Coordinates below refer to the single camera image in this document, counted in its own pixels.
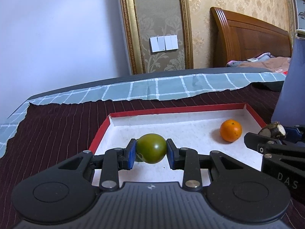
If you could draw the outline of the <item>knobby sugarcane piece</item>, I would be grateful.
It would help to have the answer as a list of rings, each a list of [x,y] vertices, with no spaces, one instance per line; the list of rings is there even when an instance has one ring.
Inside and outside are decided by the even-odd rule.
[[[284,139],[286,137],[286,130],[281,123],[273,122],[263,127],[258,135],[272,139]]]

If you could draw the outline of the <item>green tomato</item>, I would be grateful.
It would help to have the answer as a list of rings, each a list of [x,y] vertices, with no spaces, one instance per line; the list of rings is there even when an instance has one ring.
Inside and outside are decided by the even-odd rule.
[[[145,134],[136,142],[136,154],[145,163],[156,164],[164,158],[166,153],[166,140],[159,134]]]

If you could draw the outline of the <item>cut green lime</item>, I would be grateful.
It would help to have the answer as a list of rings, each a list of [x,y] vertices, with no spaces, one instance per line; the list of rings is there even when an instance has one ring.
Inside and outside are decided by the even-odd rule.
[[[142,159],[138,155],[136,155],[136,162],[142,162]]]

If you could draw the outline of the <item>red shallow cardboard box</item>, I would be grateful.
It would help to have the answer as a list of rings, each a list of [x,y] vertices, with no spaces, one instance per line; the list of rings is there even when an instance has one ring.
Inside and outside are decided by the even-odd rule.
[[[246,103],[115,112],[106,117],[89,150],[101,155],[108,149],[125,148],[131,139],[156,133],[165,139],[172,139],[177,148],[192,148],[202,155],[219,150],[260,170],[261,154],[248,149],[243,137],[233,143],[221,138],[220,125],[228,119],[241,124],[242,134],[258,133],[265,125]]]

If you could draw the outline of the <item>blue electric kettle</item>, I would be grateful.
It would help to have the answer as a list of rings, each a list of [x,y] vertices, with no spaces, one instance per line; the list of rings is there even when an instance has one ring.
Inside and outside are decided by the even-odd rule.
[[[295,33],[290,66],[271,121],[284,126],[304,124],[305,108],[305,40],[304,30]]]

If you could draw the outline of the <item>teal checked tablecloth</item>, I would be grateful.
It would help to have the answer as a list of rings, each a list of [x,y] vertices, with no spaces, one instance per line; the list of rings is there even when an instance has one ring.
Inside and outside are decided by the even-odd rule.
[[[139,104],[154,105],[156,100],[174,106],[190,104],[220,104],[237,101],[257,103],[265,92],[277,102],[286,75],[275,72],[218,70],[217,73],[144,74],[107,79],[41,93],[28,98],[1,124],[1,156],[6,153],[7,142],[17,132],[30,103],[36,105],[79,104],[88,101],[123,102],[136,100]]]

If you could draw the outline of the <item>dark maroon striped cloth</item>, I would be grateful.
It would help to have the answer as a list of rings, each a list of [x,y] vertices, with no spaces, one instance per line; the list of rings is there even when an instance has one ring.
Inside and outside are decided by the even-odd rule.
[[[99,127],[110,113],[247,103],[270,122],[282,89],[282,82],[251,83],[238,90],[203,93],[177,100],[89,101],[81,104],[35,105],[7,142],[1,158],[1,228],[19,222],[11,204],[11,193],[22,180],[70,158],[90,147]]]

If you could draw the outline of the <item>clothes pile on bed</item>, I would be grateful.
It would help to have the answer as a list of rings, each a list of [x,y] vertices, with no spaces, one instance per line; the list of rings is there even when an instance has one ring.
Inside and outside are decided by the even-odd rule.
[[[275,57],[270,52],[266,52],[244,61],[231,60],[226,64],[226,67],[265,68],[275,73],[287,73],[290,61],[290,57]]]

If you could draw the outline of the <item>wooden bed headboard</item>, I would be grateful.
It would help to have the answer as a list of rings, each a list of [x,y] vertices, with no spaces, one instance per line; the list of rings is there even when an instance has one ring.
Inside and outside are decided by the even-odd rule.
[[[247,60],[267,52],[275,57],[292,56],[288,31],[218,7],[210,11],[217,25],[213,67],[225,67],[231,60]]]

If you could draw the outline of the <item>white wall switch panel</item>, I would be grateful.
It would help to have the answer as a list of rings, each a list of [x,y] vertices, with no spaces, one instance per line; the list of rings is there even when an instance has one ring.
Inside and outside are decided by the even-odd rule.
[[[177,35],[157,36],[149,39],[152,53],[178,50]]]

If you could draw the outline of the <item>gold picture frame panel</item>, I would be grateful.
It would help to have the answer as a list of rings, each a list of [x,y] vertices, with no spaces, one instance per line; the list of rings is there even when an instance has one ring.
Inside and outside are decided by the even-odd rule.
[[[193,68],[188,0],[119,0],[131,74]],[[174,36],[172,50],[153,52],[151,42]]]

